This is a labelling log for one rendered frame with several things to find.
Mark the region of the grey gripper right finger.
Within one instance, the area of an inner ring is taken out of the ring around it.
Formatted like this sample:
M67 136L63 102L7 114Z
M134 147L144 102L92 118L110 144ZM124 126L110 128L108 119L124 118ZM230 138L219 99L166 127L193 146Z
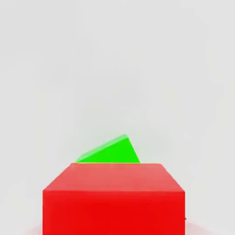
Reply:
M207 235L207 231L195 223L185 220L185 235Z

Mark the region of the small red cube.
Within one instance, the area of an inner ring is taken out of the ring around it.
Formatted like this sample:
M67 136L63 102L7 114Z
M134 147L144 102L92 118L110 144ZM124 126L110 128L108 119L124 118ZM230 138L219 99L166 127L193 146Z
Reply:
M72 163L43 190L42 235L185 235L185 192L158 163Z

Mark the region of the small green cube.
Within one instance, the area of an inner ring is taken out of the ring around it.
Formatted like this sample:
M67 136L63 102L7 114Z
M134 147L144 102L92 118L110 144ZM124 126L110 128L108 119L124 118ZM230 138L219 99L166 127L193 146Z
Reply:
M128 138L123 134L82 154L75 162L84 163L140 163Z

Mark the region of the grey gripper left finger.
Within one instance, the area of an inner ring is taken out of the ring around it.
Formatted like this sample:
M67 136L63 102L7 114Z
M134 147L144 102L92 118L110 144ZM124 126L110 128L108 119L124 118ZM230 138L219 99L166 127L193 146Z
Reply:
M42 235L42 224L34 226L28 229L24 235Z

